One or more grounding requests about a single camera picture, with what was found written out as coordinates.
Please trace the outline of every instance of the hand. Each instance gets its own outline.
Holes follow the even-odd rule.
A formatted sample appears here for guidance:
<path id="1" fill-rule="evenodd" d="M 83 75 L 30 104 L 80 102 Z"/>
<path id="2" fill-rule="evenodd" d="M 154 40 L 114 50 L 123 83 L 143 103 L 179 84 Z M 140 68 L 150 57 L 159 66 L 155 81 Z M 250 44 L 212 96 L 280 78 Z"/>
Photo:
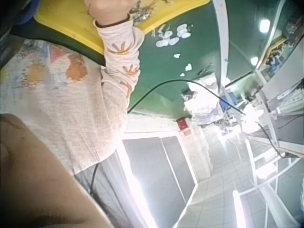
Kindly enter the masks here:
<path id="1" fill-rule="evenodd" d="M 105 26 L 125 20 L 138 0 L 85 0 L 89 14 Z"/>

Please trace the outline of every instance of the yellow ride seat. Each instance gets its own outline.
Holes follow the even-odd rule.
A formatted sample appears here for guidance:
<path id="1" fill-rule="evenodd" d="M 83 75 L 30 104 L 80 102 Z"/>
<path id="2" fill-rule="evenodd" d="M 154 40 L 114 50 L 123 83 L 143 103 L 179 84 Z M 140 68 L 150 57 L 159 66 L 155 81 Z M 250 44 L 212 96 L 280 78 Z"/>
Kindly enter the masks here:
<path id="1" fill-rule="evenodd" d="M 209 0 L 142 0 L 141 8 L 152 9 L 146 21 L 139 27 L 145 34 L 168 20 L 196 7 L 205 5 Z M 104 46 L 92 21 L 87 14 L 83 0 L 41 0 L 34 16 L 35 20 L 49 28 L 71 37 L 103 54 Z"/>

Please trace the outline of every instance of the ceiling beam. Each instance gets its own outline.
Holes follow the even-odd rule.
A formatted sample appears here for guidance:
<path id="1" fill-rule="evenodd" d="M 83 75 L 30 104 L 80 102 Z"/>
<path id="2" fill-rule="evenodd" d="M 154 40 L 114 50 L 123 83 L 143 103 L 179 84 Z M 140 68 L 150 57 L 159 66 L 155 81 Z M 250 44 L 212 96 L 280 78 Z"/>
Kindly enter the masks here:
<path id="1" fill-rule="evenodd" d="M 219 87 L 225 87 L 228 72 L 229 57 L 229 25 L 225 0 L 213 0 L 214 10 L 218 21 L 218 35 L 220 42 L 221 75 Z"/>

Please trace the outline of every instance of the child's arm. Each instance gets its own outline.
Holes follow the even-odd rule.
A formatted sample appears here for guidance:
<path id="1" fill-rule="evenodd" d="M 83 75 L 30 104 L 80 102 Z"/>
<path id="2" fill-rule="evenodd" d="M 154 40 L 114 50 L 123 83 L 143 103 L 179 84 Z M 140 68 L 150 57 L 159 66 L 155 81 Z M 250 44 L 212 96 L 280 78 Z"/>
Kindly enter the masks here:
<path id="1" fill-rule="evenodd" d="M 139 47 L 144 35 L 133 27 L 128 12 L 137 0 L 92 0 L 87 3 L 94 25 L 104 43 L 106 69 L 102 70 L 102 92 L 113 142 L 124 130 L 131 92 L 138 81 Z"/>

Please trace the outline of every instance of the white wall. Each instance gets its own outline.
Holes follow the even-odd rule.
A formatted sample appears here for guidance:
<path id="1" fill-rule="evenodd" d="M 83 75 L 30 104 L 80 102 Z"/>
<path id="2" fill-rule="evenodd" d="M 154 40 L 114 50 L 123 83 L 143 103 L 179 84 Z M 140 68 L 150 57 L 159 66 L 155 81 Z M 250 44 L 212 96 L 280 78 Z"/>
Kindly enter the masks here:
<path id="1" fill-rule="evenodd" d="M 129 114 L 126 133 L 179 131 L 176 121 L 149 114 Z"/>
<path id="2" fill-rule="evenodd" d="M 202 179 L 209 178 L 213 169 L 209 157 L 209 144 L 200 127 L 191 126 L 189 121 L 187 123 L 191 128 L 192 134 L 185 136 L 183 132 L 180 132 L 180 136 L 187 149 L 196 179 L 199 182 Z M 171 131 L 180 131 L 175 120 L 145 114 L 130 114 L 128 116 L 126 133 L 163 133 Z"/>
<path id="3" fill-rule="evenodd" d="M 209 178 L 213 170 L 213 165 L 210 162 L 209 145 L 200 127 L 193 126 L 192 134 L 185 136 L 180 133 L 182 140 L 187 148 L 188 157 L 195 173 L 197 182 Z"/>

